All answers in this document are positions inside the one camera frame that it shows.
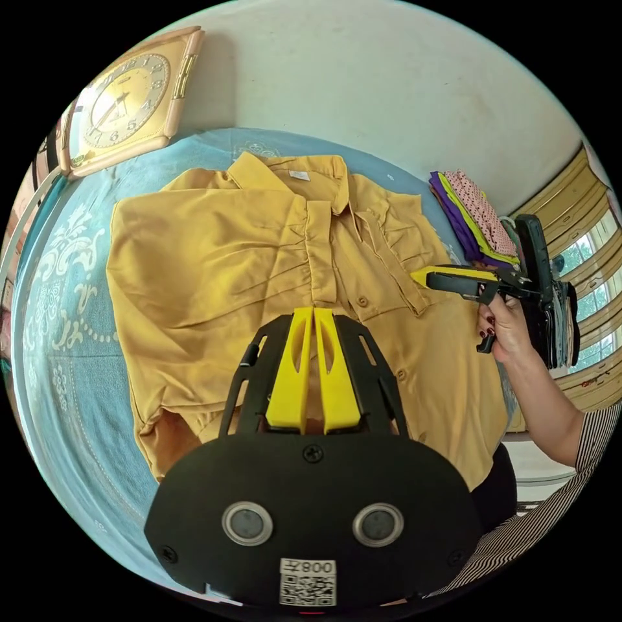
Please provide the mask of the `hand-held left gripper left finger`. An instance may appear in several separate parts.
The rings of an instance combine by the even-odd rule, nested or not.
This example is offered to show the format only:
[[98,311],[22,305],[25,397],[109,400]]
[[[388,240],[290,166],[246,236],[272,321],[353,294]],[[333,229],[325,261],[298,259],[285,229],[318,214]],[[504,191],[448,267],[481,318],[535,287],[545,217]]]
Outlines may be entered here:
[[266,422],[271,431],[303,433],[310,372],[313,308],[296,308],[286,319],[290,322],[266,410]]

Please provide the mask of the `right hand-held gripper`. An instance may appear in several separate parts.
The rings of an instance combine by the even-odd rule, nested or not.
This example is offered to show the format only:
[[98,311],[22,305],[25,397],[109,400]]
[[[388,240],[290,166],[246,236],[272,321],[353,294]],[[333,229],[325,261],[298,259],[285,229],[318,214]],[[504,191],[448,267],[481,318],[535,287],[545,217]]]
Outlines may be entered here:
[[[419,285],[431,290],[460,295],[478,305],[489,305],[496,294],[516,298],[528,306],[540,305],[540,277],[525,275],[518,270],[479,270],[468,266],[426,266],[410,273]],[[494,338],[483,338],[478,347],[491,352]]]

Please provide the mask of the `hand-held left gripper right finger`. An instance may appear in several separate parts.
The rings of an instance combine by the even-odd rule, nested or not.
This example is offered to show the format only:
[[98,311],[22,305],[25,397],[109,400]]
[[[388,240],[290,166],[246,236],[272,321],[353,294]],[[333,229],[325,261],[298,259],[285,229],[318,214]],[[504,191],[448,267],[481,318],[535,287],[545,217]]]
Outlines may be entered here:
[[323,433],[334,434],[356,428],[360,409],[354,393],[336,318],[331,310],[314,310],[319,385],[323,407]]

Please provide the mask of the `person's right hand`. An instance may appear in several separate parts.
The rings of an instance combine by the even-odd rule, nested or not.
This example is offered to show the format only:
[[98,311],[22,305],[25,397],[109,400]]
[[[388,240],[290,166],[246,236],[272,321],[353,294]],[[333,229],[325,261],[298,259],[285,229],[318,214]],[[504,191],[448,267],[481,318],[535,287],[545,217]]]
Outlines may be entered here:
[[494,338],[492,353],[505,366],[526,361],[535,353],[520,301],[496,294],[489,305],[478,306],[478,332]]

